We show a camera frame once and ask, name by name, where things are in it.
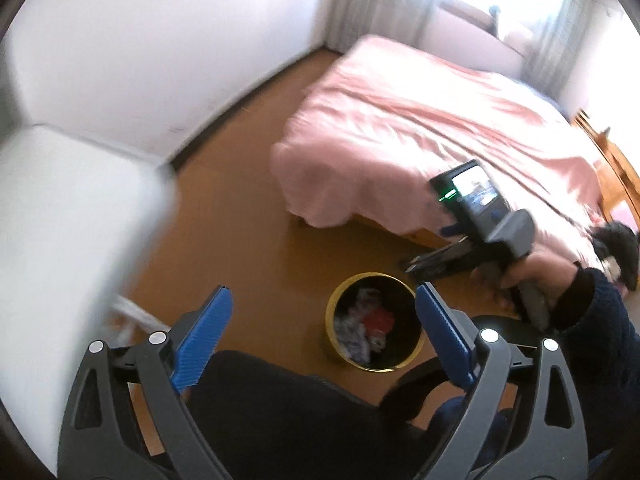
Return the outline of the person's right hand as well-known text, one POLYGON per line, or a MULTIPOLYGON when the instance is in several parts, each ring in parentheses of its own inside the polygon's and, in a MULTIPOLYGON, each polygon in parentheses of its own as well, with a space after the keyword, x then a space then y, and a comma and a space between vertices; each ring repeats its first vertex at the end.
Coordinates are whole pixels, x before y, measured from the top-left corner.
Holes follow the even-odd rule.
POLYGON ((515 309, 509 289, 521 282, 533 282, 549 309, 556 303, 578 273, 578 266, 546 248, 535 248, 528 256, 512 263, 501 274, 500 280, 490 278, 481 268, 472 271, 471 276, 483 285, 489 297, 506 311, 515 309))

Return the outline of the dark blue sleeve forearm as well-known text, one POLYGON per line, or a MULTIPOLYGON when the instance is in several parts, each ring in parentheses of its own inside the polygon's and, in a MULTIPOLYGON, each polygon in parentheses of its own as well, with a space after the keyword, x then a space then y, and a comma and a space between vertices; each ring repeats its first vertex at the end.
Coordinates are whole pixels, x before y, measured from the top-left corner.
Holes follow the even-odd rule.
POLYGON ((579 269, 551 311, 578 393, 588 453, 614 448, 639 415, 639 334, 618 290, 596 269, 579 269))

